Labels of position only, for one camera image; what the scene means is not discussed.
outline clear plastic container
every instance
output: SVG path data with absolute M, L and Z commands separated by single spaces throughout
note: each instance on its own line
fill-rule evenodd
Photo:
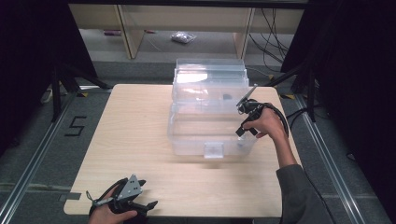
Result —
M 242 60 L 179 59 L 168 137 L 177 155 L 247 155 L 257 141 L 235 131 L 247 117 L 236 104 L 248 92 Z

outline aluminum rail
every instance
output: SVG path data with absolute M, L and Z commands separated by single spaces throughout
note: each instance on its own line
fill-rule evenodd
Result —
M 29 164 L 25 168 L 22 176 L 20 177 L 19 181 L 15 185 L 14 189 L 11 191 L 11 193 L 8 195 L 8 198 L 6 202 L 2 205 L 1 210 L 0 210 L 0 221 L 1 224 L 8 224 L 9 221 L 12 219 L 14 213 L 16 212 L 18 205 L 21 202 L 21 199 L 26 192 L 26 190 L 29 188 L 29 184 L 31 180 L 33 179 L 36 171 L 38 170 L 38 167 L 40 166 L 40 163 L 43 161 L 50 144 L 57 133 L 60 124 L 62 123 L 64 119 L 64 115 L 70 106 L 70 104 L 73 102 L 73 100 L 76 98 L 77 94 L 76 93 L 69 93 L 67 95 L 65 101 L 64 101 L 64 109 L 62 113 L 59 115 L 59 117 L 51 123 L 49 126 L 49 129 L 47 130 L 46 134 L 44 135 L 43 139 L 40 142 L 40 145 L 38 146 L 37 150 L 35 151 L 35 154 L 33 155 L 32 159 L 30 159 Z
M 306 108 L 306 104 L 302 95 L 296 95 L 296 102 L 299 109 Z M 334 162 L 334 159 L 332 158 L 331 152 L 327 148 L 326 143 L 324 142 L 318 130 L 317 124 L 311 121 L 311 118 L 309 118 L 307 113 L 303 113 L 303 116 L 305 124 L 308 127 L 312 138 L 314 139 L 320 157 L 323 159 L 329 176 L 332 179 L 335 189 L 340 196 L 341 202 L 343 203 L 351 222 L 354 224 L 366 223 L 361 213 L 361 210 L 358 207 L 358 204 L 356 203 L 355 199 L 352 196 L 352 193 L 347 187 L 347 183 L 341 175 L 340 170 L 338 169 L 337 165 Z

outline human hand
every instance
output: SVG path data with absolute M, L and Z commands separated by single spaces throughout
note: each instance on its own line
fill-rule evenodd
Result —
M 279 116 L 271 108 L 265 107 L 259 119 L 244 123 L 243 128 L 248 130 L 255 128 L 259 131 L 257 138 L 269 135 L 271 138 L 284 137 L 286 135 Z
M 115 190 L 116 187 L 114 187 L 104 197 L 104 199 L 109 198 L 113 194 L 113 191 Z M 108 207 L 108 204 L 104 204 L 102 206 L 97 207 L 95 210 L 93 210 L 88 223 L 89 224 L 118 224 L 122 221 L 128 220 L 135 216 L 137 216 L 136 211 L 128 211 L 128 212 L 121 213 L 121 214 L 114 214 Z

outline wire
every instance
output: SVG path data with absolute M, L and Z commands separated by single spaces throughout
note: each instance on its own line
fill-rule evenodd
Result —
M 277 43 L 277 47 L 278 47 L 278 48 L 281 48 L 281 49 L 282 49 L 282 47 L 283 47 L 283 48 L 285 48 L 285 50 L 289 50 L 289 48 L 286 47 L 284 44 L 282 44 L 282 43 L 279 41 L 279 39 L 277 38 L 277 33 L 276 33 L 276 9 L 273 8 L 273 24 L 272 24 L 272 25 L 270 24 L 270 22 L 268 21 L 267 17 L 265 16 L 265 13 L 264 13 L 263 8 L 262 8 L 262 15 L 264 16 L 265 21 L 266 21 L 267 24 L 268 24 L 268 28 L 270 29 L 270 35 L 269 35 L 269 37 L 268 37 L 268 41 L 269 41 L 271 35 L 273 35 L 274 38 L 275 38 L 275 40 L 276 40 L 276 43 Z
M 271 46 L 275 47 L 275 48 L 279 48 L 279 46 L 271 43 L 271 41 L 269 39 L 267 39 L 262 33 L 260 33 L 260 35 L 262 36 L 262 38 L 268 42 L 268 44 L 270 44 Z
M 262 74 L 263 76 L 267 76 L 267 77 L 270 76 L 270 75 L 267 75 L 267 74 L 265 74 L 264 72 L 262 72 L 262 71 L 260 71 L 259 69 L 256 69 L 256 68 L 246 67 L 246 69 L 247 69 L 247 70 L 256 71 L 256 72 Z
M 291 121 L 290 129 L 293 128 L 294 121 L 296 121 L 297 118 L 300 117 L 300 115 L 302 115 L 305 111 L 306 111 L 306 110 L 302 110 L 302 111 L 299 111 L 299 112 L 297 113 L 296 117 L 294 117 L 294 119 Z
M 324 116 L 321 116 L 320 114 L 318 114 L 317 112 L 314 112 L 314 114 L 318 117 L 318 118 L 321 118 L 321 119 L 330 119 L 329 117 L 324 117 Z
M 117 181 L 116 183 L 114 183 L 110 188 L 108 188 L 106 191 L 105 191 L 105 193 L 103 193 L 102 194 L 102 196 L 99 198 L 99 199 L 97 199 L 96 201 L 102 201 L 105 197 L 106 197 L 106 195 L 112 190 L 112 189 L 114 189 L 117 185 L 120 185 L 120 184 L 124 184 L 125 182 L 127 182 L 128 181 L 128 179 L 127 178 L 124 178 L 124 179 L 121 179 L 121 180 L 119 180 L 119 181 Z M 92 197 L 91 197 L 91 194 L 88 192 L 88 191 L 86 191 L 86 194 L 87 194 L 87 197 L 91 200 L 91 201 L 93 201 L 93 199 L 92 199 Z
M 154 43 L 152 43 L 152 41 L 150 40 L 150 38 L 148 37 L 147 38 L 147 41 L 151 44 L 151 46 L 152 47 L 154 47 L 155 49 L 157 49 L 158 51 L 160 51 L 160 52 L 162 52 L 162 50 L 161 49 L 159 49 L 157 46 L 155 46 L 155 44 Z
M 268 51 L 266 48 L 263 48 L 260 44 L 258 44 L 256 42 L 256 40 L 253 38 L 253 36 L 251 36 L 251 34 L 249 34 L 251 40 L 253 41 L 253 43 L 256 45 L 256 47 L 258 49 L 260 49 L 261 51 L 263 51 L 264 53 L 268 54 L 269 56 L 271 56 L 272 58 L 274 58 L 275 60 L 277 60 L 279 63 L 283 63 L 283 61 L 281 59 L 279 59 L 278 57 L 275 56 L 275 54 L 271 53 L 270 51 Z
M 257 47 L 259 50 L 261 50 L 261 51 L 263 52 L 262 61 L 264 62 L 265 67 L 266 67 L 268 70 L 271 70 L 271 71 L 273 71 L 273 72 L 280 72 L 280 71 L 278 71 L 278 70 L 274 70 L 274 69 L 270 68 L 270 67 L 267 65 L 267 63 L 265 62 L 265 54 L 268 54 L 269 56 L 271 56 L 272 58 L 274 58 L 275 60 L 277 60 L 279 63 L 283 63 L 283 61 L 280 60 L 279 58 L 277 58 L 273 53 L 271 53 L 271 52 L 268 51 L 267 49 L 263 48 L 260 44 L 258 44 L 258 43 L 256 42 L 256 40 L 253 38 L 253 36 L 251 36 L 251 34 L 249 34 L 249 36 L 250 36 L 251 40 L 253 41 L 253 43 L 256 45 L 256 47 Z
M 305 111 L 305 110 L 306 110 L 306 108 L 299 109 L 299 110 L 293 112 L 292 114 L 287 115 L 286 118 L 289 119 L 289 118 L 293 117 L 295 114 L 297 114 L 297 113 L 299 113 L 299 112 L 301 112 L 301 111 Z
M 283 116 L 282 112 L 273 105 L 269 103 L 259 103 L 256 101 L 245 101 L 238 107 L 238 113 L 239 114 L 248 114 L 247 119 L 242 123 L 244 124 L 246 121 L 252 121 L 255 119 L 258 119 L 260 115 L 262 114 L 262 111 L 265 108 L 270 108 L 274 110 L 274 112 L 277 114 L 279 117 L 280 121 L 282 122 L 283 129 L 285 130 L 286 135 L 289 137 L 289 128 L 288 128 L 288 122 L 285 116 Z
M 319 196 L 319 198 L 322 200 L 322 203 L 324 205 L 324 207 L 327 210 L 327 213 L 329 213 L 330 218 L 332 219 L 332 223 L 336 223 L 334 216 L 332 215 L 332 212 L 329 209 L 329 206 L 327 205 L 326 201 L 324 201 L 323 197 L 321 196 L 319 190 L 317 189 L 317 187 L 314 185 L 314 182 L 312 182 L 311 178 L 309 178 L 308 174 L 306 173 L 306 171 L 304 170 L 305 176 L 308 179 L 309 183 L 311 183 L 312 187 L 314 188 L 315 192 L 317 193 L 317 195 Z

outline person's arm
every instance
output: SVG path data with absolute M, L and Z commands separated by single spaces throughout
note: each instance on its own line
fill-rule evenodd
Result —
M 297 161 L 291 152 L 289 138 L 286 135 L 283 125 L 274 110 L 270 108 L 264 108 L 259 119 L 246 122 L 243 128 L 245 130 L 255 128 L 260 131 L 256 135 L 257 138 L 264 137 L 268 134 L 273 139 L 276 147 L 279 168 L 297 164 Z
M 257 138 L 269 135 L 274 141 L 279 163 L 276 175 L 282 191 L 282 223 L 331 223 L 322 201 L 294 158 L 277 114 L 264 108 L 259 119 L 245 123 L 243 128 L 255 128 L 260 131 Z
M 109 198 L 113 193 L 114 189 L 112 189 L 104 199 Z M 118 224 L 130 218 L 137 216 L 136 211 L 128 211 L 121 214 L 114 214 L 107 204 L 102 205 L 100 207 L 95 208 L 93 210 L 90 219 L 88 220 L 89 224 Z

